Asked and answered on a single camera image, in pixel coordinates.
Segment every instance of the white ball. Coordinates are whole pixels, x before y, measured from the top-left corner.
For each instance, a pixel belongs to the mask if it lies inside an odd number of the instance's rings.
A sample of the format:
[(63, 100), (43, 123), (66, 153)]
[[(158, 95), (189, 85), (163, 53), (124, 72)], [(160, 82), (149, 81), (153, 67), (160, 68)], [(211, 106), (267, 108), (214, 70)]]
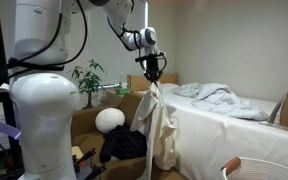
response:
[(107, 108), (102, 110), (95, 118), (97, 130), (102, 133), (108, 133), (117, 125), (123, 126), (125, 122), (124, 113), (116, 108)]

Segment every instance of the potted plant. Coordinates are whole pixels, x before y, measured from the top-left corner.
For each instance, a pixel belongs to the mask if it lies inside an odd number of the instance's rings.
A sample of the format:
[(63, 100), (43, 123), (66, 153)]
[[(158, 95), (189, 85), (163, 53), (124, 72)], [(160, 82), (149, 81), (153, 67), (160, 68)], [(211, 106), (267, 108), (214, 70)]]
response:
[(88, 60), (88, 62), (90, 63), (88, 67), (75, 66), (75, 68), (69, 72), (72, 72), (71, 78), (78, 83), (80, 93), (86, 93), (88, 95), (87, 107), (92, 107), (92, 93), (98, 92), (98, 88), (101, 87), (100, 82), (102, 81), (94, 72), (96, 70), (107, 72), (93, 59)]

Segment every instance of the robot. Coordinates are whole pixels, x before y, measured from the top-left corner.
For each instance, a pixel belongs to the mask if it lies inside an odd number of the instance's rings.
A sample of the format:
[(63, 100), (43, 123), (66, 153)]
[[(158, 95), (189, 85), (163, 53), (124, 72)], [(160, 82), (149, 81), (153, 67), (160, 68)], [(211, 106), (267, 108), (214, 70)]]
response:
[(158, 81), (162, 73), (157, 60), (164, 53), (157, 49), (154, 28), (128, 31), (124, 27), (133, 6), (134, 0), (17, 0), (11, 60), (17, 75), (11, 79), (10, 97), (21, 129), (25, 173), (20, 180), (76, 179), (70, 129), (79, 93), (73, 83), (54, 72), (67, 62), (65, 36), (70, 32), (72, 12), (102, 8), (126, 49), (145, 49), (145, 56), (136, 62), (147, 61), (145, 76)]

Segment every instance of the mattress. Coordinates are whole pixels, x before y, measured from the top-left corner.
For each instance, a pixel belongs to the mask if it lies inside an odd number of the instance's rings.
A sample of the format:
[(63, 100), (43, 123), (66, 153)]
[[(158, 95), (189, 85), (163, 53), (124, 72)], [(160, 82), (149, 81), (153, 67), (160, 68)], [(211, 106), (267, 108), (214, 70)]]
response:
[[(236, 156), (288, 167), (288, 131), (199, 110), (191, 105), (193, 99), (172, 92), (164, 92), (163, 98), (177, 128), (176, 167), (189, 179), (222, 179), (222, 166)], [(268, 114), (276, 105), (274, 102), (242, 99), (249, 100)]]

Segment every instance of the white basket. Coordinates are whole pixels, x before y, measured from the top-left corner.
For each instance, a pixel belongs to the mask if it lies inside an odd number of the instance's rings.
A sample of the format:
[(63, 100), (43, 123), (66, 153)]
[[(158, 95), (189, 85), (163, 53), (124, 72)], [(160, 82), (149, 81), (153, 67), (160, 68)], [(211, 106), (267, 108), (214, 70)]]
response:
[(221, 171), (223, 180), (288, 180), (288, 167), (251, 158), (236, 157)]

